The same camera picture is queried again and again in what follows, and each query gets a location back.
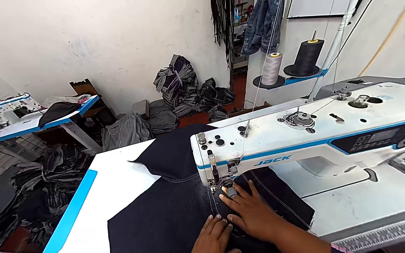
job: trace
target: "whiteboard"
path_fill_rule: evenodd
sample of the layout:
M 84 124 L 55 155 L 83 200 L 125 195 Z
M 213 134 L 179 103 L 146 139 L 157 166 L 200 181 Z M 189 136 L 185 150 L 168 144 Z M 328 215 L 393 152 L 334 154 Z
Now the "whiteboard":
M 343 16 L 348 3 L 349 0 L 292 0 L 287 18 Z

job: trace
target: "wooden chair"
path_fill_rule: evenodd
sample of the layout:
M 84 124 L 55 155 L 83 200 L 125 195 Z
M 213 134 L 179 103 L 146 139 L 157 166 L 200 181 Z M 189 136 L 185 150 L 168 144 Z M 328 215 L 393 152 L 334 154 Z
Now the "wooden chair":
M 70 85 L 78 95 L 88 94 L 99 96 L 99 100 L 90 107 L 90 109 L 82 116 L 83 118 L 91 118 L 96 124 L 100 124 L 103 127 L 115 123 L 115 114 L 106 106 L 101 98 L 102 96 L 98 94 L 88 78 L 80 82 L 70 82 Z

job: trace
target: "blue table edge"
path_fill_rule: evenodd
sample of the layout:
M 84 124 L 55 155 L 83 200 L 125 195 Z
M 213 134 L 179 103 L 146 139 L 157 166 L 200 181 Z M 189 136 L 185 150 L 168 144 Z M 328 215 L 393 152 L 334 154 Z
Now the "blue table edge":
M 43 253 L 57 253 L 62 249 L 97 174 L 97 171 L 87 170 Z
M 96 103 L 96 101 L 98 101 L 98 100 L 99 100 L 99 96 L 96 95 L 96 96 L 93 97 L 92 99 L 85 101 L 85 102 L 82 104 L 81 108 L 79 108 L 77 111 L 79 111 L 79 114 L 80 114 L 81 116 L 84 115 L 84 113 L 85 113 L 90 107 L 92 107 L 92 105 L 93 105 L 94 103 Z M 51 122 L 51 123 L 46 124 L 43 128 L 39 128 L 39 127 L 37 126 L 37 127 L 35 127 L 35 128 L 26 129 L 26 130 L 23 130 L 23 131 L 20 131 L 20 132 L 16 132 L 16 133 L 13 133 L 13 134 L 10 134 L 10 135 L 2 136 L 2 137 L 0 137 L 0 141 L 5 141 L 5 140 L 12 139 L 12 138 L 15 138 L 15 137 L 19 137 L 19 136 L 21 136 L 21 135 L 25 135 L 25 134 L 28 134 L 28 133 L 41 131 L 41 130 L 44 130 L 44 129 L 47 129 L 47 128 L 50 128 L 50 127 L 55 127 L 55 126 L 58 126 L 58 125 L 61 125 L 61 124 L 68 123 L 68 122 L 70 122 L 70 121 L 71 121 L 70 118 L 65 118 L 65 119 L 63 119 L 63 120 L 54 121 L 54 122 Z

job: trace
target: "hand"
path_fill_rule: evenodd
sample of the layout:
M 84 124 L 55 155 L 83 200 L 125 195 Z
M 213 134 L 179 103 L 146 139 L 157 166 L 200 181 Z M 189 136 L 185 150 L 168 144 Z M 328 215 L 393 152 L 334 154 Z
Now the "hand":
M 225 253 L 232 224 L 227 225 L 226 220 L 221 220 L 221 215 L 213 218 L 210 215 L 196 239 L 192 253 Z M 241 253 L 239 249 L 233 249 L 229 253 Z
M 241 217 L 230 214 L 227 217 L 228 220 L 239 226 L 250 236 L 273 243 L 276 230 L 279 224 L 282 223 L 282 218 L 262 201 L 251 180 L 249 181 L 249 187 L 252 196 L 235 183 L 233 187 L 239 193 L 237 196 L 231 200 L 220 194 L 220 199 L 232 210 L 240 214 Z

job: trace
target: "thread spool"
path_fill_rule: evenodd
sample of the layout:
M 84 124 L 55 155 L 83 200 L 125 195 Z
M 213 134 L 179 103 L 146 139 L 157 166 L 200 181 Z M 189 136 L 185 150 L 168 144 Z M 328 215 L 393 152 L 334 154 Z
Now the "thread spool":
M 281 62 L 282 62 L 281 53 L 271 53 L 266 56 L 262 74 L 262 84 L 273 85 L 278 81 Z
M 304 41 L 299 46 L 295 64 L 286 66 L 284 73 L 292 77 L 307 77 L 315 75 L 320 71 L 316 66 L 318 56 L 323 48 L 324 40 L 312 39 Z
M 274 89 L 284 85 L 285 78 L 279 75 L 282 56 L 282 53 L 271 53 L 267 55 L 263 68 L 263 75 L 254 78 L 252 84 L 263 89 Z

